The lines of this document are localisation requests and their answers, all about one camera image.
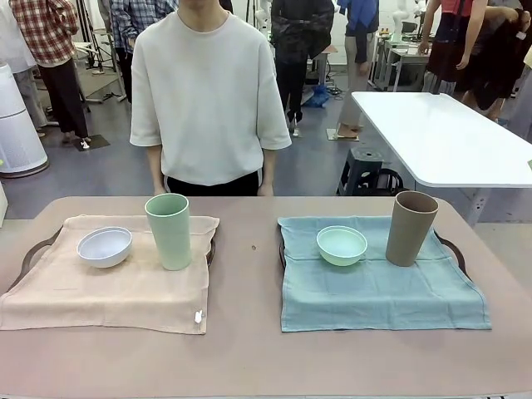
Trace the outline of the brown tall cup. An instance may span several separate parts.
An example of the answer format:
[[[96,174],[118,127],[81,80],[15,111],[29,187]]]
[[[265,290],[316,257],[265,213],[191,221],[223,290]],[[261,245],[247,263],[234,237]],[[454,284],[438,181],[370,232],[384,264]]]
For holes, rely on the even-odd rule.
[[[412,266],[439,210],[437,201],[418,191],[395,197],[386,258],[401,267]]]

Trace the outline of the blue cloth mat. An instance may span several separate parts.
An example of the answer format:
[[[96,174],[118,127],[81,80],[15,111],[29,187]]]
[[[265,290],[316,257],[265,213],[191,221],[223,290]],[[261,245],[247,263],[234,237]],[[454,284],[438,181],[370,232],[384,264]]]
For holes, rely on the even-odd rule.
[[[388,216],[291,217],[278,219],[278,225],[284,243],[285,333],[491,328],[484,294],[434,230],[416,262],[400,267],[385,256]],[[367,250],[354,265],[334,266],[319,253],[318,232],[334,225],[367,239]]]

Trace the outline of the light green bowl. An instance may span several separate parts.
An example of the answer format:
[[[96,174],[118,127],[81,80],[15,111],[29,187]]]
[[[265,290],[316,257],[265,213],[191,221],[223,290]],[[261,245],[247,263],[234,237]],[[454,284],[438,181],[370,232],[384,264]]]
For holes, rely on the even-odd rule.
[[[319,231],[316,241],[322,258],[338,267],[354,265],[367,251],[365,236],[347,226],[328,226]]]

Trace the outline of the light green tall cup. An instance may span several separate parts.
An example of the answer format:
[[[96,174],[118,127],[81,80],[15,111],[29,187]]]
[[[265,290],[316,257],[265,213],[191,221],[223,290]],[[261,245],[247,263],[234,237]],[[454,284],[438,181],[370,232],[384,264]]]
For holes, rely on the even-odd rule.
[[[192,258],[188,199],[173,193],[156,195],[145,203],[145,213],[163,267],[187,268]]]

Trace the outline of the pink cloth mat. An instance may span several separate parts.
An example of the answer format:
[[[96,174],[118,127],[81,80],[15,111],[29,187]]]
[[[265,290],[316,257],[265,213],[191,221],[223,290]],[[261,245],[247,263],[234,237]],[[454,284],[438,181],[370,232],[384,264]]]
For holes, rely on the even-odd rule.
[[[77,254],[81,239],[104,227],[132,233],[131,252],[111,268],[93,268]],[[79,215],[25,275],[0,297],[0,330],[102,326],[204,334],[207,255],[219,219],[190,219],[191,265],[163,268],[145,216]]]

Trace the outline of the white bowl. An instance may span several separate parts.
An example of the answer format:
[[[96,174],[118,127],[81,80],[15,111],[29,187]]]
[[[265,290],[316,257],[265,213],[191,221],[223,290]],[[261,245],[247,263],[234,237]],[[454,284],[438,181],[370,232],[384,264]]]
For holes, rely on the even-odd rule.
[[[132,233],[122,227],[94,230],[80,240],[78,256],[93,268],[111,268],[124,261],[131,251]]]

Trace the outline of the bystander in black coat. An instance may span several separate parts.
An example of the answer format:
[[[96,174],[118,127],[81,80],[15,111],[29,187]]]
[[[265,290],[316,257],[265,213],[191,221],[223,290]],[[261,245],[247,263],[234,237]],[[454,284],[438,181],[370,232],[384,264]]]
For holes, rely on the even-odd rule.
[[[462,103],[494,121],[523,70],[530,12],[507,5],[489,5],[462,76]]]

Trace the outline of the bystander in dark dress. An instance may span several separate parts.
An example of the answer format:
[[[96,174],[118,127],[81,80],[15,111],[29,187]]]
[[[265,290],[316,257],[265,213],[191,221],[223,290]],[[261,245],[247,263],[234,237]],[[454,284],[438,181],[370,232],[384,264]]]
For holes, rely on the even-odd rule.
[[[418,47],[429,54],[423,92],[452,94],[485,17],[488,0],[430,0]]]

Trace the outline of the grey desk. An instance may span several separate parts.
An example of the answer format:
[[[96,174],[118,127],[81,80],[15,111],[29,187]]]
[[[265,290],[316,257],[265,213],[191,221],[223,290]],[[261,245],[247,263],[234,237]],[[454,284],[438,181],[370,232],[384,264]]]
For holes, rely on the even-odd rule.
[[[387,29],[377,35],[371,84],[376,91],[420,91],[429,60],[418,53],[418,42],[407,35],[406,41],[393,41]]]

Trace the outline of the dark blue plastic stool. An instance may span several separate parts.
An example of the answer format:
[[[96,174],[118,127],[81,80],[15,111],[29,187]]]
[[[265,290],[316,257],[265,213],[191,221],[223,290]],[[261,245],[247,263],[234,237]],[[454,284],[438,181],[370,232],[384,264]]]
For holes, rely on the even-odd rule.
[[[336,195],[365,195],[376,188],[382,154],[368,147],[353,147],[347,153]]]

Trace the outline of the blue plastic bag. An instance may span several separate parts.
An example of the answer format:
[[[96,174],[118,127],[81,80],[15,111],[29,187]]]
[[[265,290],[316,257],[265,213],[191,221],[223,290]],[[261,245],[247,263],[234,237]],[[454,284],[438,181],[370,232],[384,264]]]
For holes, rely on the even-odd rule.
[[[306,107],[323,108],[330,98],[328,89],[324,85],[313,87],[313,94],[303,103]]]

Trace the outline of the person in white t-shirt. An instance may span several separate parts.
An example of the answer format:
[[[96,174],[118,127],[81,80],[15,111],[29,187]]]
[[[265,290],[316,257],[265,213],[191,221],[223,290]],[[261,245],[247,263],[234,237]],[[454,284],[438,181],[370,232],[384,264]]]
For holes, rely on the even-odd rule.
[[[270,45],[219,0],[180,0],[132,59],[132,145],[161,145],[166,192],[255,196],[263,149],[290,146]]]

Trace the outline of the bystander in blue plaid shirt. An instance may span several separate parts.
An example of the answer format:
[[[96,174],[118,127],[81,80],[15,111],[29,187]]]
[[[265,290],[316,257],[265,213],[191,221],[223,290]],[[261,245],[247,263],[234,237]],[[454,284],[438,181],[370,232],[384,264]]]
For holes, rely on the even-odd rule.
[[[137,37],[178,8],[179,0],[110,0],[111,26],[126,99],[131,102],[131,63]]]

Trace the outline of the bystander in red plaid shirt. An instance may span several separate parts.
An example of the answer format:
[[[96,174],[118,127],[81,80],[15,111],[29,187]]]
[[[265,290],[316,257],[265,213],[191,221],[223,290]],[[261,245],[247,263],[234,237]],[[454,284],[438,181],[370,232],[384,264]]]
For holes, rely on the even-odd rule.
[[[9,5],[48,91],[62,142],[75,136],[89,149],[71,39],[78,31],[75,7],[69,0],[9,0]]]

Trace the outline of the bystander in white coat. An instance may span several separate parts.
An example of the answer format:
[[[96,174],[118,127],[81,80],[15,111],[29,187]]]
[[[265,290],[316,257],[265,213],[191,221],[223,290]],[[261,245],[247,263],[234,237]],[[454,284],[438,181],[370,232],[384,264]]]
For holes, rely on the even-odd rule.
[[[47,125],[47,118],[32,73],[37,64],[17,25],[8,0],[0,0],[0,61],[10,66],[37,135],[44,137],[43,128]]]

